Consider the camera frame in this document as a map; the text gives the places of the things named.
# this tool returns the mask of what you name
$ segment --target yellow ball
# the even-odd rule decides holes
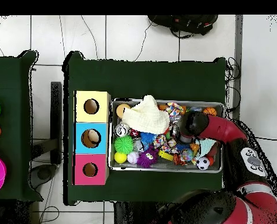
[[[115,153],[115,161],[118,163],[124,163],[127,160],[127,155],[123,153],[116,152]]]

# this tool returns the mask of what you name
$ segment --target round hole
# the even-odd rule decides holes
[[[84,166],[82,171],[83,171],[84,175],[86,175],[88,177],[94,177],[97,175],[98,168],[97,168],[96,164],[90,162]]]
[[[84,110],[88,114],[95,114],[99,110],[99,104],[94,99],[89,99],[84,104]]]
[[[95,148],[101,141],[100,133],[95,129],[87,129],[81,135],[81,142],[87,148]]]

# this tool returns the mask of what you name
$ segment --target white towel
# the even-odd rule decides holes
[[[153,96],[146,95],[135,107],[125,108],[122,121],[137,131],[162,134],[169,127],[169,114],[158,109]]]

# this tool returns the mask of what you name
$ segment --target orange basketball toy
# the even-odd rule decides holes
[[[207,107],[203,110],[204,113],[216,116],[217,112],[213,107]]]

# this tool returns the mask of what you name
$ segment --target green table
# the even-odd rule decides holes
[[[126,62],[84,60],[78,51],[64,62],[64,201],[172,201],[198,189],[221,189],[221,174],[110,171],[104,186],[72,185],[73,92],[107,91],[112,99],[153,95],[161,100],[225,101],[224,58],[214,62]]]
[[[36,60],[34,51],[17,58],[0,57],[0,158],[7,169],[0,199],[41,200],[28,183],[32,143],[29,75]]]

